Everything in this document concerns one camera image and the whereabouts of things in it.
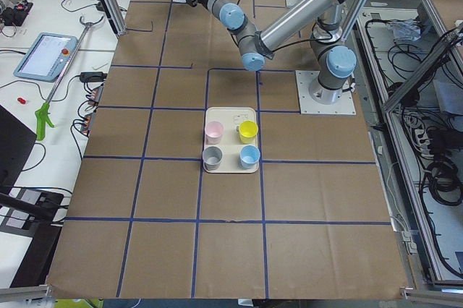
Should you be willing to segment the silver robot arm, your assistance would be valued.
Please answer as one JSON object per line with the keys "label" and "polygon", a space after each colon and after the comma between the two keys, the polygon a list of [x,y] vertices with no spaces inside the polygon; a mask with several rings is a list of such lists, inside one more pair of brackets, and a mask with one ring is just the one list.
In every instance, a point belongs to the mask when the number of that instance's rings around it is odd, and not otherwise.
{"label": "silver robot arm", "polygon": [[356,67],[357,58],[339,43],[342,34],[341,8],[346,0],[299,0],[264,30],[249,21],[242,8],[231,0],[186,0],[194,7],[202,4],[236,39],[243,67],[261,70],[279,48],[295,33],[314,22],[310,45],[320,71],[308,88],[318,103],[331,105],[340,98],[346,80]]}

